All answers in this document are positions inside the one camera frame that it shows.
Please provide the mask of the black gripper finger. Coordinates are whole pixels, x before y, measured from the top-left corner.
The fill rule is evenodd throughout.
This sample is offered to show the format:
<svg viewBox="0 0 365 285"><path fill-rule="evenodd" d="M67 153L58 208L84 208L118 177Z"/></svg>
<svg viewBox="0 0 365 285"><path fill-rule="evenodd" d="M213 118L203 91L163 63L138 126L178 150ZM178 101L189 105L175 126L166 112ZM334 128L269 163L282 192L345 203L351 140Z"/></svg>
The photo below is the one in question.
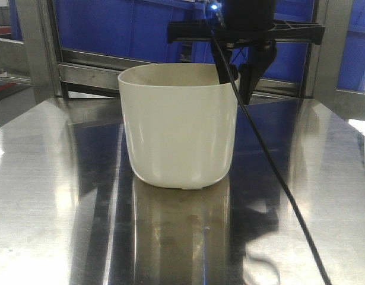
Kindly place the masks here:
<svg viewBox="0 0 365 285"><path fill-rule="evenodd" d="M220 51L222 51L224 58L229 65L234 80L237 80L237 67L230 63L233 54L232 50L227 49L226 47L225 48L221 47L221 50L219 50L216 46L214 46L214 44L212 44L212 56L214 58L215 67L217 69L217 74L220 84L225 84L230 82L228 70L226 68L226 65L224 64Z"/></svg>
<svg viewBox="0 0 365 285"><path fill-rule="evenodd" d="M239 94L244 105L249 104L259 80L273 63L276 55L276 44L260 44L248 48L247 62L239 65Z"/></svg>

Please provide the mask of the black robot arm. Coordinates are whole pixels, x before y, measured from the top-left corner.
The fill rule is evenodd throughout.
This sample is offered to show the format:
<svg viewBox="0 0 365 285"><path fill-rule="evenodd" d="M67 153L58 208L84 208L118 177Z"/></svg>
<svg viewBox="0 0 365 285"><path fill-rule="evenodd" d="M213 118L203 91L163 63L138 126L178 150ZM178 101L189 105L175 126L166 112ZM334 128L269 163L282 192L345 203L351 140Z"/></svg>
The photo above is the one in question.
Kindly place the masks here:
<svg viewBox="0 0 365 285"><path fill-rule="evenodd" d="M276 20L275 7L275 1L205 1L201 20L168 23L167 41L209 42L220 83L238 83L238 103L248 105L278 42L322 43L323 25Z"/></svg>

